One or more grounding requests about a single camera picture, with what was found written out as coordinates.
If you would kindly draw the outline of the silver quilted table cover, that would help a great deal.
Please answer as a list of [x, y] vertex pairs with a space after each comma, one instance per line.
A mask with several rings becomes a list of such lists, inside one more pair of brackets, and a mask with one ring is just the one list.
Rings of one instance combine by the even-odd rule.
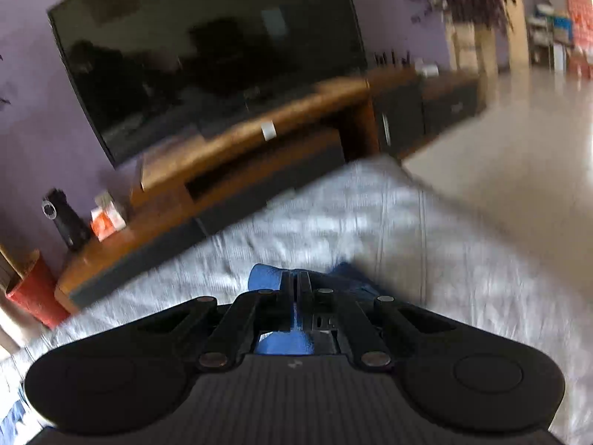
[[549, 355], [566, 379], [552, 432], [591, 442], [591, 300], [385, 157], [343, 167], [161, 264], [143, 256], [140, 274], [3, 360], [1, 409], [11, 410], [31, 364], [55, 347], [199, 295], [231, 302], [257, 263], [326, 272], [342, 262], [400, 299]]

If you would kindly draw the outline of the blue raglan graphic shirt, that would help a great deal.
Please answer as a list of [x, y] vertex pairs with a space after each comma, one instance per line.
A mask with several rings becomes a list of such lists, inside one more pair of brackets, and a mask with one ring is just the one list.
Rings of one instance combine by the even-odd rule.
[[345, 292], [359, 302], [362, 309], [368, 309], [373, 300], [385, 294], [390, 294], [388, 289], [371, 281], [364, 273], [349, 262], [341, 262], [329, 272], [316, 272], [305, 269], [283, 269], [267, 264], [255, 264], [251, 268], [247, 282], [249, 291], [286, 290], [291, 292], [291, 328], [286, 332], [279, 330], [262, 334], [254, 350], [257, 355], [325, 355], [330, 351], [330, 339], [321, 332], [304, 329], [304, 320], [309, 317], [309, 312], [298, 304], [298, 275], [309, 275], [312, 291], [321, 288], [330, 288]]

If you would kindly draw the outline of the black cylindrical speaker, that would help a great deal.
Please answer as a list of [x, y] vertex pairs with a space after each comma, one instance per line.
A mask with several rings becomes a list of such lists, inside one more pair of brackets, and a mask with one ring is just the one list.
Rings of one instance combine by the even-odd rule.
[[51, 189], [43, 198], [44, 216], [53, 222], [69, 251], [77, 252], [92, 238], [92, 230], [69, 206], [65, 193]]

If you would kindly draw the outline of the wooden TV cabinet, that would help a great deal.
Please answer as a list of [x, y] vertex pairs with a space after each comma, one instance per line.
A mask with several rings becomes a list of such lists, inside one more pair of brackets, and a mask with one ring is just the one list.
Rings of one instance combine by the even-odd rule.
[[471, 70], [421, 78], [409, 68], [376, 68], [319, 82], [212, 139], [155, 150], [131, 189], [127, 227], [75, 254], [55, 299], [77, 312], [344, 164], [379, 153], [404, 159], [481, 111], [482, 89]]

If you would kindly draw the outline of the black flat screen television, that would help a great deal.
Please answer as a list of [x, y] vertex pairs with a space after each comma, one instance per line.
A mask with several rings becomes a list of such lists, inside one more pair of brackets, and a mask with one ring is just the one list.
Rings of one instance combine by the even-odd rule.
[[62, 0], [48, 18], [114, 166], [367, 66], [353, 0]]

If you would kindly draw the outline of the red plant pot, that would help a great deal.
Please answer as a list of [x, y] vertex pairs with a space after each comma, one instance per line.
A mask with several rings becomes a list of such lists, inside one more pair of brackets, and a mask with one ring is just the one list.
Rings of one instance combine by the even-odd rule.
[[68, 310], [54, 296], [56, 279], [39, 250], [15, 272], [5, 292], [10, 301], [51, 330], [69, 318]]

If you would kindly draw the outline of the orange white tissue box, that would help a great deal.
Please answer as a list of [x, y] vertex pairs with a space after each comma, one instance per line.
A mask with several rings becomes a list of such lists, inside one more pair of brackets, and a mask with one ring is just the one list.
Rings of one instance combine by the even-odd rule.
[[95, 198], [96, 208], [90, 211], [90, 229], [99, 242], [127, 227], [127, 211], [108, 191]]

